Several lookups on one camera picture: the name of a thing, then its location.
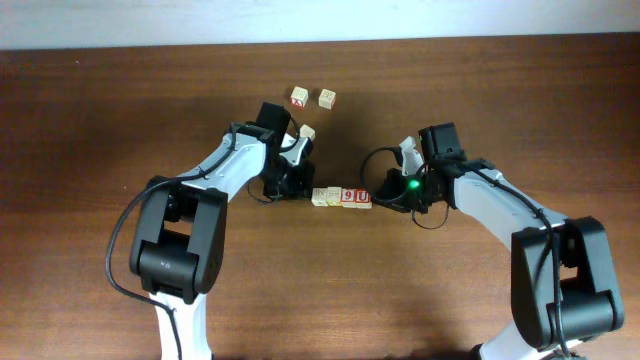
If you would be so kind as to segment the wooden block blue side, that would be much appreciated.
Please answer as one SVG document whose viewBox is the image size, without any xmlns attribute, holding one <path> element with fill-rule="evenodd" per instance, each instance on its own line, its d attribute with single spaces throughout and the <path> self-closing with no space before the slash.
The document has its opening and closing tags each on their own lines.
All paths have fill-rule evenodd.
<svg viewBox="0 0 640 360">
<path fill-rule="evenodd" d="M 312 191 L 311 202 L 317 207 L 327 206 L 327 188 L 314 188 Z"/>
</svg>

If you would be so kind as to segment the wooden block yellow K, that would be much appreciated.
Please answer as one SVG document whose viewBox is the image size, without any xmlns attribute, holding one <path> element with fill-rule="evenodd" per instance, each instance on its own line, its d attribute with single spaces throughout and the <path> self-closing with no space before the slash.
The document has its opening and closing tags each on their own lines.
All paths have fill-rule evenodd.
<svg viewBox="0 0 640 360">
<path fill-rule="evenodd" d="M 329 206 L 340 207 L 342 205 L 341 196 L 341 187 L 328 187 L 326 192 L 326 202 Z"/>
</svg>

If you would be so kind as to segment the wooden block red U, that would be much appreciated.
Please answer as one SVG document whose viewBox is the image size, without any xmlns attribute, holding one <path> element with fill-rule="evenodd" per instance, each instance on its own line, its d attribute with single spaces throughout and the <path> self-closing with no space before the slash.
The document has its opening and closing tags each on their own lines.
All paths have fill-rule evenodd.
<svg viewBox="0 0 640 360">
<path fill-rule="evenodd" d="M 364 189 L 358 189 L 355 194 L 355 204 L 356 207 L 360 209 L 371 209 L 371 195 Z"/>
</svg>

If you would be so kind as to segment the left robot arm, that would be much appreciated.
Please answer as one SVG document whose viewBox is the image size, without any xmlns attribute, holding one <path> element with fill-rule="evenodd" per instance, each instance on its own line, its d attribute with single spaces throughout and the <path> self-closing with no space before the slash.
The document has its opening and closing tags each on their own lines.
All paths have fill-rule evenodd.
<svg viewBox="0 0 640 360">
<path fill-rule="evenodd" d="M 315 131 L 296 126 L 282 106 L 265 102 L 255 121 L 233 123 L 219 146 L 193 169 L 147 183 L 129 269 L 156 310 L 164 359 L 210 359 L 206 299 L 221 270 L 228 204 L 250 182 L 263 201 L 306 197 Z"/>
</svg>

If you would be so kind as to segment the wooden block red 9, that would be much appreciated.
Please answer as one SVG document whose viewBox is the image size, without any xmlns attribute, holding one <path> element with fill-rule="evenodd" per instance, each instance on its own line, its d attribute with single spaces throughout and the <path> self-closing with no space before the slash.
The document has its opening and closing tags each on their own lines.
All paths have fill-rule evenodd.
<svg viewBox="0 0 640 360">
<path fill-rule="evenodd" d="M 340 197 L 341 206 L 344 208 L 356 208 L 356 194 L 356 189 L 342 188 Z"/>
</svg>

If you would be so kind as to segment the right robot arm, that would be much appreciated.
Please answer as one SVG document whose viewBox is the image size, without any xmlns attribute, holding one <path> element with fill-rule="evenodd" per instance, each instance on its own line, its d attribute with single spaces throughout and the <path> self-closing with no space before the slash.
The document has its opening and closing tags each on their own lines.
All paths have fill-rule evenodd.
<svg viewBox="0 0 640 360">
<path fill-rule="evenodd" d="M 397 165 L 373 195 L 411 216 L 443 202 L 475 219 L 510 252 L 511 322 L 472 359 L 574 359 L 574 347 L 620 329 L 625 310 L 607 232 L 533 200 L 490 162 L 470 160 L 452 123 L 390 148 Z"/>
</svg>

